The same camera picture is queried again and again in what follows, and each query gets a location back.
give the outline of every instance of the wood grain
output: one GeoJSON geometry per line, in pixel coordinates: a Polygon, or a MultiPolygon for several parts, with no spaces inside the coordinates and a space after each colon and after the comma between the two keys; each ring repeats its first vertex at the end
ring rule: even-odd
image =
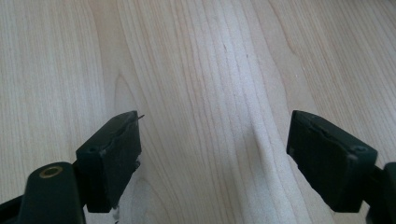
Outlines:
{"type": "Polygon", "coordinates": [[[396,161],[395,49],[387,0],[1,1],[0,203],[137,110],[142,166],[89,223],[362,223],[286,155],[290,113],[396,161]]]}

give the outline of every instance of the screw hole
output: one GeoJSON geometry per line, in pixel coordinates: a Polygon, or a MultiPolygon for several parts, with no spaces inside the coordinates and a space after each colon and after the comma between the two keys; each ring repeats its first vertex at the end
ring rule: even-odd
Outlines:
{"type": "Polygon", "coordinates": [[[357,152],[365,152],[367,151],[367,147],[354,147],[354,150],[357,152]]]}
{"type": "Polygon", "coordinates": [[[61,166],[51,166],[40,173],[40,177],[43,179],[51,178],[61,173],[64,168],[61,166]]]}

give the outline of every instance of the light wooden surface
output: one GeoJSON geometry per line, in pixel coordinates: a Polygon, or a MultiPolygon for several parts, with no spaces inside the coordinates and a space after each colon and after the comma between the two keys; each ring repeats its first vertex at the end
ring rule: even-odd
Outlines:
{"type": "Polygon", "coordinates": [[[290,113],[396,161],[395,49],[393,0],[1,1],[0,203],[137,110],[142,166],[89,223],[362,223],[287,156],[290,113]]]}

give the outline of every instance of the clamp jaw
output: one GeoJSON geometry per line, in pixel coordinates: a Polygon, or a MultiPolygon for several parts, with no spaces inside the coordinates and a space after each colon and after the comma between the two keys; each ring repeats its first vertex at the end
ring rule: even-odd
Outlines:
{"type": "Polygon", "coordinates": [[[375,149],[303,111],[292,113],[287,153],[334,212],[358,213],[366,201],[367,223],[396,223],[396,162],[381,170],[375,149]]]}
{"type": "Polygon", "coordinates": [[[77,150],[73,164],[32,172],[24,195],[0,205],[0,223],[85,223],[84,205],[91,213],[117,207],[140,165],[140,118],[136,111],[120,114],[77,150]]]}

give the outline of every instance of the wooden table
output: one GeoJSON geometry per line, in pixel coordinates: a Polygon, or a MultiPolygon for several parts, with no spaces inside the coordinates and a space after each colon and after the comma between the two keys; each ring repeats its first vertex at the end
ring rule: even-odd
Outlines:
{"type": "Polygon", "coordinates": [[[392,0],[0,2],[0,202],[74,161],[111,117],[141,120],[142,166],[89,223],[362,223],[286,154],[316,113],[396,161],[392,0]]]}

